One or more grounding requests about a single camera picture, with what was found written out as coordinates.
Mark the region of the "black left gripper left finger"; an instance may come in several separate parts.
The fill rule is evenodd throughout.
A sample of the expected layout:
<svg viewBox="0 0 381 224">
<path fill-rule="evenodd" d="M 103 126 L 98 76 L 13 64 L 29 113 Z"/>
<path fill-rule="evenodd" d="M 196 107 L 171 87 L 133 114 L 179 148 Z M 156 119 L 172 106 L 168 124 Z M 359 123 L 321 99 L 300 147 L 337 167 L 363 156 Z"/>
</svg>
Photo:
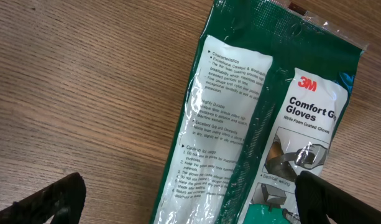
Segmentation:
<svg viewBox="0 0 381 224">
<path fill-rule="evenodd" d="M 86 185 L 74 172 L 0 211 L 0 224 L 78 224 Z"/>
</svg>

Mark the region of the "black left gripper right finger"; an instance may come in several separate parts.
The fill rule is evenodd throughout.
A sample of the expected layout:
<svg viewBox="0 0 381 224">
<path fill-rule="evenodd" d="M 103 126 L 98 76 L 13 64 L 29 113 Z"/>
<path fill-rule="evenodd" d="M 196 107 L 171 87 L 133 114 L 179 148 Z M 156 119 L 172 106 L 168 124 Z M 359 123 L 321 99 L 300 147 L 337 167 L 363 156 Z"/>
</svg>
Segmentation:
<svg viewBox="0 0 381 224">
<path fill-rule="evenodd" d="M 301 224 L 381 224 L 381 211 L 308 171 L 295 181 Z"/>
</svg>

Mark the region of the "green foil packet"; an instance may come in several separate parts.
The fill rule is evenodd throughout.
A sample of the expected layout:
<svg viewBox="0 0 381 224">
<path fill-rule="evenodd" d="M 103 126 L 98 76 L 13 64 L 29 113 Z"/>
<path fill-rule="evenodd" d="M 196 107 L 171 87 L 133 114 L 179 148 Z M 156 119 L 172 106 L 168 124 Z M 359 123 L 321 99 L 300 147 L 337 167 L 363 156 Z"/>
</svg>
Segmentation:
<svg viewBox="0 0 381 224">
<path fill-rule="evenodd" d="M 215 0 L 151 223 L 299 223 L 367 43 L 290 1 Z"/>
</svg>

